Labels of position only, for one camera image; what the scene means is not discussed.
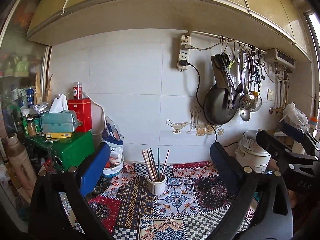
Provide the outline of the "person's hand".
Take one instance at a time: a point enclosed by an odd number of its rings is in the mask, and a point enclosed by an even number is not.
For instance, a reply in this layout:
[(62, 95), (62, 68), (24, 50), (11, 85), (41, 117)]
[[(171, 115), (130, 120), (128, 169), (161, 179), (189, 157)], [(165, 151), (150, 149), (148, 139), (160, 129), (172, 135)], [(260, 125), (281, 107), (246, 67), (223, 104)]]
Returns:
[[(269, 160), (268, 168), (271, 169), (272, 171), (274, 171), (274, 170), (279, 171), (279, 167), (277, 166), (276, 161), (274, 159), (272, 159), (272, 158), (270, 158), (270, 160)], [(297, 204), (296, 194), (291, 190), (288, 190), (287, 192), (288, 192), (288, 195), (289, 195), (291, 208), (294, 208), (295, 205)]]

